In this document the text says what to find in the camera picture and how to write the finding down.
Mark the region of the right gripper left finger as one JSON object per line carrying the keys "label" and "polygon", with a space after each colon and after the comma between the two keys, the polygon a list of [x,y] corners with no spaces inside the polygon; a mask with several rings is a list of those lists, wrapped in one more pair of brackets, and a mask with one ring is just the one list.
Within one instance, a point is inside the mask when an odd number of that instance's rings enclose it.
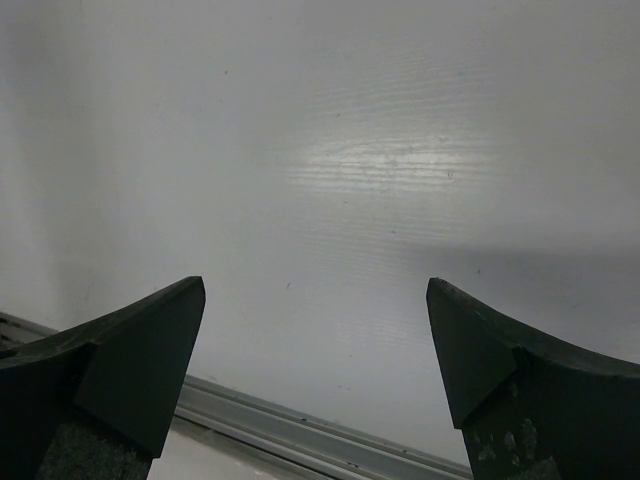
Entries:
{"label": "right gripper left finger", "polygon": [[2,349],[2,478],[146,478],[162,454],[204,307],[204,282],[190,276]]}

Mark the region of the aluminium rail frame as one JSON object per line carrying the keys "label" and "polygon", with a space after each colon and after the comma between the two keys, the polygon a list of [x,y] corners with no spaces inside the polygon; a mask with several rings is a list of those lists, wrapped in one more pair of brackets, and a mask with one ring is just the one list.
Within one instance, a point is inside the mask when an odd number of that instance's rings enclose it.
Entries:
{"label": "aluminium rail frame", "polygon": [[[10,339],[10,347],[61,331],[9,314],[1,318],[1,332]],[[468,479],[472,475],[463,465],[190,376],[188,368],[172,421],[177,417],[337,479]]]}

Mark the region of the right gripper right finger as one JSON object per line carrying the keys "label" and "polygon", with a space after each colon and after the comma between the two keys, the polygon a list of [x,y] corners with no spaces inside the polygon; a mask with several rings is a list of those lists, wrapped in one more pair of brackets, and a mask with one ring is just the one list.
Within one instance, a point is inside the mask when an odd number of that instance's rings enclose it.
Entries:
{"label": "right gripper right finger", "polygon": [[430,279],[429,323],[476,479],[636,479],[639,367]]}

